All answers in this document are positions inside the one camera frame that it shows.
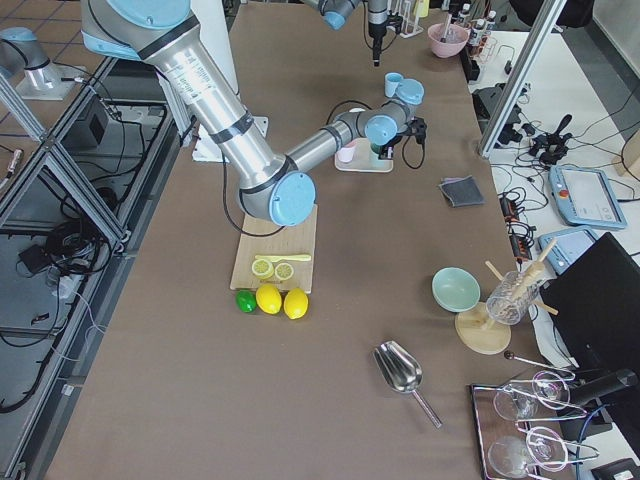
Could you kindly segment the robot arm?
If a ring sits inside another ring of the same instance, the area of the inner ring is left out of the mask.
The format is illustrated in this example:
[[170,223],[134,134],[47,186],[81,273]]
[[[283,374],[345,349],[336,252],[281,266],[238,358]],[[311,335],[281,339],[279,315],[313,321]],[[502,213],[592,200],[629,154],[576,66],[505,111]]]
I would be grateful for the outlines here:
[[168,80],[238,171],[243,211],[279,226],[298,225],[311,214],[316,189],[308,170],[357,138],[384,146],[407,133],[424,96],[419,81],[403,79],[380,108],[340,114],[276,154],[237,94],[221,2],[84,1],[81,15],[87,49],[142,61]]
[[325,24],[333,30],[340,30],[356,9],[365,4],[367,35],[372,40],[372,62],[374,67],[380,66],[384,37],[392,24],[387,1],[303,0],[302,3],[316,10]]

